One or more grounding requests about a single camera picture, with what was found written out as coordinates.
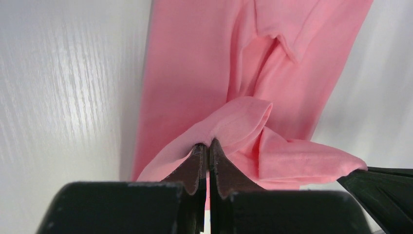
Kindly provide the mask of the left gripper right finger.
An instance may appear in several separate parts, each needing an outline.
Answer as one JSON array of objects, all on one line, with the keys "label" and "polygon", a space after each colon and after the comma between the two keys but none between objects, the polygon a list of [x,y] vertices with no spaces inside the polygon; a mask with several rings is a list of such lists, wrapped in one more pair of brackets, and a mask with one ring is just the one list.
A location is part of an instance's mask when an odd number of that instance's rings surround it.
[{"label": "left gripper right finger", "polygon": [[214,234],[368,234],[362,209],[341,191],[265,190],[209,147],[210,223]]}]

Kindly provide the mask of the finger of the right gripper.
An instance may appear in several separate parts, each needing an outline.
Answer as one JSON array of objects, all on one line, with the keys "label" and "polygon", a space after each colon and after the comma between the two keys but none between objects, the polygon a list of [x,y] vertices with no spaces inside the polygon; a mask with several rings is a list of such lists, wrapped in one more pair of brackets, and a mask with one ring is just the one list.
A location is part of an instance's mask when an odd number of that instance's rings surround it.
[{"label": "finger of the right gripper", "polygon": [[338,179],[387,234],[413,232],[413,170],[369,167]]}]

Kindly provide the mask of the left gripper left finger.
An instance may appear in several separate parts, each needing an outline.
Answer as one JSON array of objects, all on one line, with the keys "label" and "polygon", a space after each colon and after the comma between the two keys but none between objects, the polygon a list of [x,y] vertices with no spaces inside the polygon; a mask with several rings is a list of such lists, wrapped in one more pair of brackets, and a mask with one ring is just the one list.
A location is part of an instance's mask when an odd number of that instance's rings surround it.
[{"label": "left gripper left finger", "polygon": [[73,182],[55,195],[39,234],[199,234],[207,147],[196,144],[159,182]]}]

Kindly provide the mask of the pink t shirt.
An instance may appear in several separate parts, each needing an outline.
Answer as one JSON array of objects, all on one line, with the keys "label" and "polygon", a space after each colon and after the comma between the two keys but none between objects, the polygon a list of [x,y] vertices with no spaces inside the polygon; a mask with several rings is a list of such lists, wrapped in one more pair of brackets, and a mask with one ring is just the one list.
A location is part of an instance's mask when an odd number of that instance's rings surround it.
[{"label": "pink t shirt", "polygon": [[370,0],[155,0],[132,178],[160,181],[219,140],[266,189],[366,163],[311,142]]}]

